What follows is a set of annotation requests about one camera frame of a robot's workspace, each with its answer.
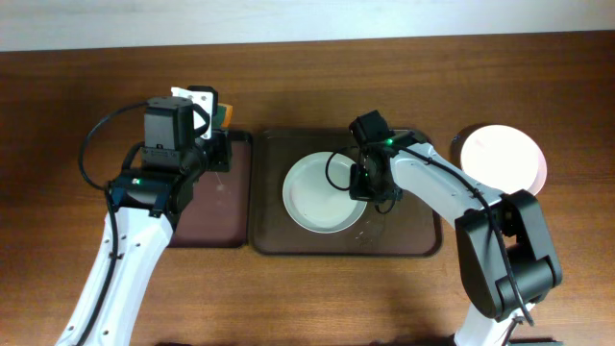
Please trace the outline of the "large dark brown tray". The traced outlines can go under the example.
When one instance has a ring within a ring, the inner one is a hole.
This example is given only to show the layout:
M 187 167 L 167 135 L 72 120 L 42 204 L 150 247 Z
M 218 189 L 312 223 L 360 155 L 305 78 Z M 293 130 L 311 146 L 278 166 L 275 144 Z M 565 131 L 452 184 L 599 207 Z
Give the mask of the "large dark brown tray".
M 252 158 L 248 240 L 271 256 L 415 257 L 434 255 L 442 244 L 441 220 L 418 197 L 406 192 L 393 210 L 368 205 L 350 228 L 331 235 L 299 226 L 283 205 L 283 180 L 302 157 L 355 143 L 339 129 L 278 129 L 256 136 Z

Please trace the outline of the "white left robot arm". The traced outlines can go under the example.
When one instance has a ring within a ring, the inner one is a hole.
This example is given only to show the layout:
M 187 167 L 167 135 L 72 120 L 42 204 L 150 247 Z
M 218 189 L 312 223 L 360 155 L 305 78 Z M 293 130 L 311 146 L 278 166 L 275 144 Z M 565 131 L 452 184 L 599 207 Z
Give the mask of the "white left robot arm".
M 211 86 L 174 86 L 140 102 L 144 139 L 100 185 L 102 241 L 60 345 L 127 345 L 147 285 L 206 172 L 231 168 L 232 145 Z

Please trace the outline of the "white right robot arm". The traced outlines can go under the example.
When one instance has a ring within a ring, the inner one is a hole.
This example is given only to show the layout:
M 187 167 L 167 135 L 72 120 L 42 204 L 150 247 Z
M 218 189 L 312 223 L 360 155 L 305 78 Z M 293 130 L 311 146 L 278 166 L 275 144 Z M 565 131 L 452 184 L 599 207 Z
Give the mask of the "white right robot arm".
M 470 299 L 454 345 L 511 345 L 530 310 L 561 284 L 563 273 L 538 200 L 471 178 L 413 131 L 395 132 L 378 111 L 349 126 L 358 159 L 351 199 L 390 205 L 409 192 L 455 230 L 460 277 Z

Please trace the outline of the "small brown tray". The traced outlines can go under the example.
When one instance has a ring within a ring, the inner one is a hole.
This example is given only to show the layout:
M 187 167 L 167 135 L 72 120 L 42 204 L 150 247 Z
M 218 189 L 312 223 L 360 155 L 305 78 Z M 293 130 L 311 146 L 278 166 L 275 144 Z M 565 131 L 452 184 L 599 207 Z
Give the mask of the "small brown tray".
M 231 170 L 206 172 L 180 218 L 171 248 L 239 248 L 247 239 L 253 139 L 230 131 Z

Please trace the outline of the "orange green scrub sponge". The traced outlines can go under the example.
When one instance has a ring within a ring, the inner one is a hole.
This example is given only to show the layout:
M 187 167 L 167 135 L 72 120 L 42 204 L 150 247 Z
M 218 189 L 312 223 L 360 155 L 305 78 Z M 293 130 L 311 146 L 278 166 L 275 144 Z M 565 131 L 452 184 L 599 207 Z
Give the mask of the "orange green scrub sponge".
M 219 103 L 216 115 L 212 118 L 213 129 L 227 129 L 230 127 L 234 107 L 229 104 Z

